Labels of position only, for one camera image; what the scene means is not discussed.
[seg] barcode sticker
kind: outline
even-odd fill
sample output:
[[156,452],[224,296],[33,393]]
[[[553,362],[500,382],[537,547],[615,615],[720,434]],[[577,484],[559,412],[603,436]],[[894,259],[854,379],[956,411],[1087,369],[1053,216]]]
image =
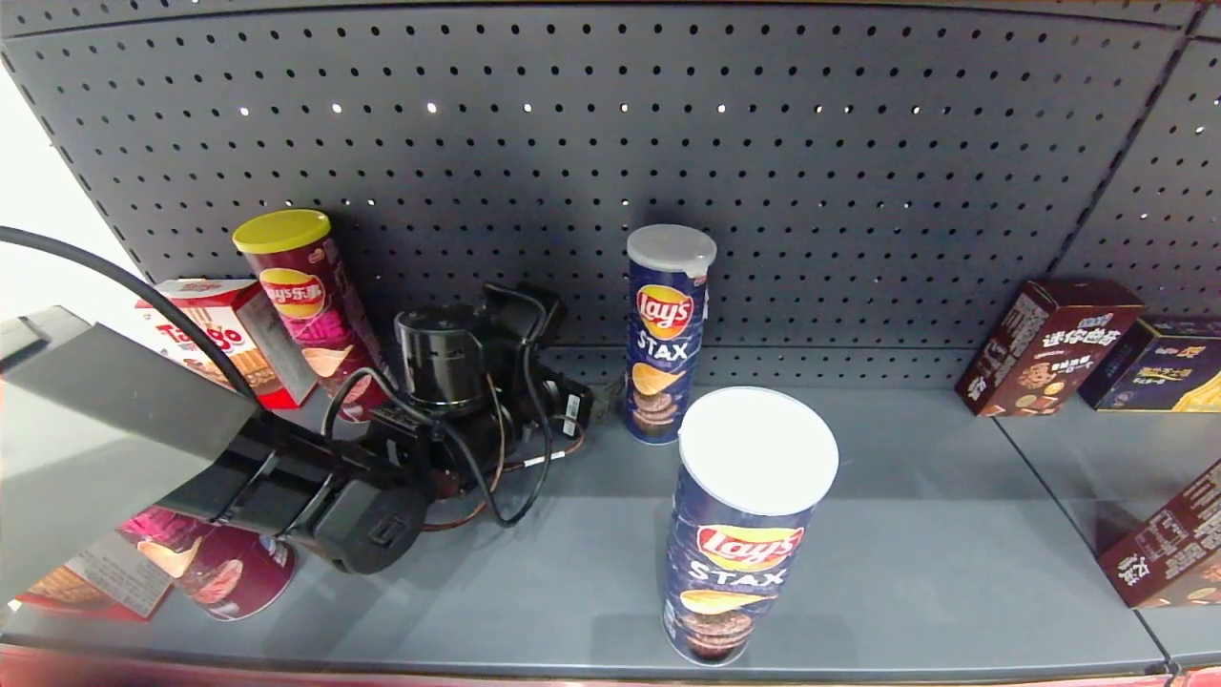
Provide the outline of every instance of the barcode sticker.
[[[564,409],[564,415],[568,416],[568,417],[578,417],[578,416],[580,416],[580,414],[581,414],[581,399],[579,397],[574,397],[574,395],[569,394],[568,395],[568,408]],[[570,421],[570,420],[565,420],[564,421],[564,434],[567,434],[568,437],[575,438],[576,437],[576,423],[573,422],[573,421]]]

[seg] wafer box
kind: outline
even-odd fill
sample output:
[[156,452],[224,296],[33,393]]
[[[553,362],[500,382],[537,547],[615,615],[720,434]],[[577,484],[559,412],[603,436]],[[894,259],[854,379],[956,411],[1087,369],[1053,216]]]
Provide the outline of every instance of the wafer box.
[[[156,286],[182,308],[237,366],[269,410],[299,409],[317,384],[280,315],[253,278],[175,278]],[[232,388],[221,371],[181,328],[140,300],[147,347],[217,384]]]
[[1221,414],[1221,316],[1140,317],[1081,398],[1099,411]]
[[1027,281],[955,390],[977,416],[1054,415],[1143,309],[1105,278]]

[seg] red chip can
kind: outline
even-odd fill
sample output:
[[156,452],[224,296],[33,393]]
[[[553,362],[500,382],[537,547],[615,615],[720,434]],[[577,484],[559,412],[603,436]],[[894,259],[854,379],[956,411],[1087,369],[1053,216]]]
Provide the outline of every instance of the red chip can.
[[[245,253],[288,333],[331,398],[363,367],[388,377],[365,308],[348,281],[331,238],[331,218],[317,210],[280,210],[237,227],[233,244]],[[371,378],[348,393],[341,417],[369,422],[386,395]]]
[[153,506],[118,528],[192,602],[221,621],[267,608],[288,587],[292,547]]

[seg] lay's logo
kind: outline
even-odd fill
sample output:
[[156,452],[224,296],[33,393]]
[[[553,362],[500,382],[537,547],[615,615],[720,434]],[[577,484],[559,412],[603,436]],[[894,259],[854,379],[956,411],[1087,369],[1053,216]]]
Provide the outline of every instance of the lay's logo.
[[636,311],[640,312],[645,328],[662,340],[683,333],[686,325],[691,323],[692,310],[695,300],[669,286],[650,283],[636,292]]
[[806,528],[786,527],[734,527],[730,525],[706,525],[700,527],[696,539],[700,553],[713,564],[726,570],[761,572],[784,563],[797,545]]

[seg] snack box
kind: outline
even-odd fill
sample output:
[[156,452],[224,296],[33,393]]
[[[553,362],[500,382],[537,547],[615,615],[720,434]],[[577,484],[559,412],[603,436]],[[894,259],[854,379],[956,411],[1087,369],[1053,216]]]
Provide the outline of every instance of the snack box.
[[1221,412],[1221,317],[1140,317],[1081,397],[1099,411]]
[[1132,608],[1221,604],[1221,461],[1098,558]]
[[55,613],[144,622],[170,593],[170,576],[117,533],[53,570],[17,600]]
[[[216,342],[269,410],[299,409],[317,384],[275,305],[253,278],[175,278],[156,286]],[[181,328],[155,308],[136,304],[154,351],[212,382],[232,386]]]
[[955,390],[977,416],[1055,415],[1143,309],[1105,278],[1027,281]]

